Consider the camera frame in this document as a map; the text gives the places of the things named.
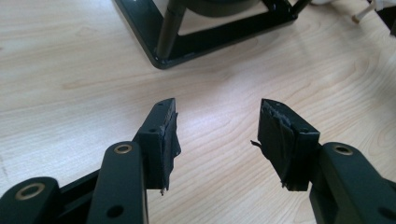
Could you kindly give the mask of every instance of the round black object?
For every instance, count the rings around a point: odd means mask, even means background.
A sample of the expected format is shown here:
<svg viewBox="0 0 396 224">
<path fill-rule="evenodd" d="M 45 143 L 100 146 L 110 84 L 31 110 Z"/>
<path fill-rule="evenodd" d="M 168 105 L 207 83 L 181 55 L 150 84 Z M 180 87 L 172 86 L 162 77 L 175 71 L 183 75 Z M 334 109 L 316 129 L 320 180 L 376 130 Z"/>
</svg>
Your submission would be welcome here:
<svg viewBox="0 0 396 224">
<path fill-rule="evenodd" d="M 207 17 L 224 17 L 242 12 L 260 0 L 186 0 L 189 10 Z"/>
</svg>

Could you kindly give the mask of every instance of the black metal frame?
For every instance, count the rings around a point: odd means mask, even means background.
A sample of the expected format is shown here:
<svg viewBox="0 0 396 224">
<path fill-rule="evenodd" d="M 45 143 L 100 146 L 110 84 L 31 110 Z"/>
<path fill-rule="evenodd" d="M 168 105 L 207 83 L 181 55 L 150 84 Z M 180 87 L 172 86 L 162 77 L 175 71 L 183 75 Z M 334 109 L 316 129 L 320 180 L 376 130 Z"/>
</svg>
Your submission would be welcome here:
<svg viewBox="0 0 396 224">
<path fill-rule="evenodd" d="M 174 21 L 165 21 L 152 0 L 115 1 L 151 63 L 157 68 L 165 69 L 290 24 L 311 0 L 299 0 L 294 6 L 287 0 L 262 0 L 268 7 L 268 12 L 189 35 L 178 35 L 177 25 L 165 25 L 163 33 L 175 33 L 170 38 L 160 37 L 160 33 L 163 23 Z M 177 22 L 181 20 L 182 16 L 176 19 Z"/>
</svg>

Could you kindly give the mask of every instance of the black plastic arm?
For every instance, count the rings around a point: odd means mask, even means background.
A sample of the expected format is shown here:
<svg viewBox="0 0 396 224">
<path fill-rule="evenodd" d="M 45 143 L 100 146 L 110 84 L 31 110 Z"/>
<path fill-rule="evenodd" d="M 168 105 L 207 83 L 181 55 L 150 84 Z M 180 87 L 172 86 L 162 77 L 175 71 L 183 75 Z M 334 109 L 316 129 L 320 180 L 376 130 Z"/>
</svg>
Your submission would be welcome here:
<svg viewBox="0 0 396 224">
<path fill-rule="evenodd" d="M 146 189 L 169 189 L 177 140 L 175 99 L 157 103 L 134 141 L 111 146 L 102 168 L 59 189 L 37 177 L 0 199 L 0 223 L 149 223 Z"/>
<path fill-rule="evenodd" d="M 280 102 L 262 100 L 263 155 L 288 190 L 307 190 L 318 223 L 394 223 L 395 183 L 384 179 L 354 147 L 318 143 L 319 132 Z"/>
</svg>

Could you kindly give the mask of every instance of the wooden surface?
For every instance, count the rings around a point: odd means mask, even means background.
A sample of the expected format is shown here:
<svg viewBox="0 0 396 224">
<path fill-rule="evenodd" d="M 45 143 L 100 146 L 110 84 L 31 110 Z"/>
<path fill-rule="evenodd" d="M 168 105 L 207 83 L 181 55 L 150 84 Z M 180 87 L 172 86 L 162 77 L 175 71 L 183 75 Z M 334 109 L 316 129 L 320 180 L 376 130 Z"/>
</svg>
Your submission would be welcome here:
<svg viewBox="0 0 396 224">
<path fill-rule="evenodd" d="M 182 154 L 170 190 L 148 191 L 151 223 L 315 223 L 308 193 L 282 189 L 250 140 L 261 98 L 278 100 L 320 143 L 352 145 L 396 181 L 396 40 L 374 12 L 351 22 L 366 6 L 309 6 L 291 26 L 163 71 L 111 0 L 0 1 L 0 195 L 99 168 L 175 97 Z"/>
</svg>

